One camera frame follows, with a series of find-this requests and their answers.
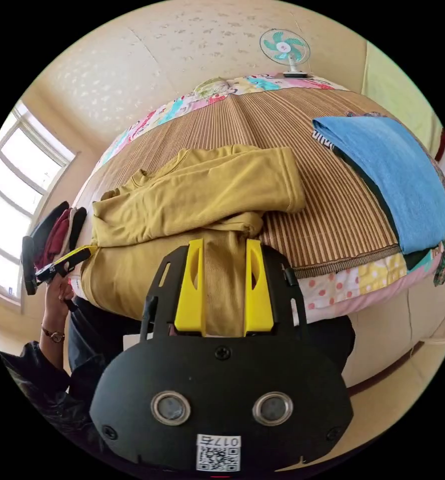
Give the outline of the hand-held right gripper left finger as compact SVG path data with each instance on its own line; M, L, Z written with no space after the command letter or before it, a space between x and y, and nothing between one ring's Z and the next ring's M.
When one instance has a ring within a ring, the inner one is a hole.
M174 327L178 333L206 334L204 240L189 242L181 280Z

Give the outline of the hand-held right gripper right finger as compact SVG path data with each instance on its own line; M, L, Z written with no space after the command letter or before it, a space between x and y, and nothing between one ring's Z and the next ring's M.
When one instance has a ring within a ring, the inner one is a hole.
M246 240L244 335L269 334L274 319L260 241Z

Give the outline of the person's left hand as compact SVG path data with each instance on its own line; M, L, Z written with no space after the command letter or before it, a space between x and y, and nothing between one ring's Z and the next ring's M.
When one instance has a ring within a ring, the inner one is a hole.
M46 285L44 316L42 326L50 332L62 332L65 329L69 307L66 301L74 297L73 287L68 277L57 273L51 283Z

